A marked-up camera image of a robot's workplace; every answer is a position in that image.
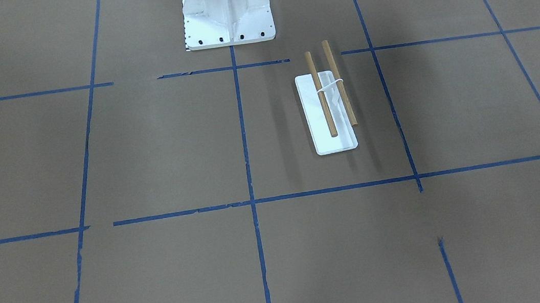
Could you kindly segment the white wooden towel rack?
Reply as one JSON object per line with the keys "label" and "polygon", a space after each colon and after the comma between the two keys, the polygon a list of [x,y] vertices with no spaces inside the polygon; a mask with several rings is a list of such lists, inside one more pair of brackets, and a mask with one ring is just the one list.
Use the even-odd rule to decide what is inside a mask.
{"label": "white wooden towel rack", "polygon": [[321,46],[328,70],[317,70],[310,52],[305,53],[309,72],[294,78],[303,116],[307,122],[314,150],[318,156],[334,155],[358,147],[353,109],[332,46]]}

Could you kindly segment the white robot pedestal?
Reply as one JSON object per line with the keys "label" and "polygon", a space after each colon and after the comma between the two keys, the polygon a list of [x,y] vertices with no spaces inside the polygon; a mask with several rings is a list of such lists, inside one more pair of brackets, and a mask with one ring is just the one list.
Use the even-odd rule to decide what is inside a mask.
{"label": "white robot pedestal", "polygon": [[182,0],[185,49],[197,51],[276,38],[270,0]]}

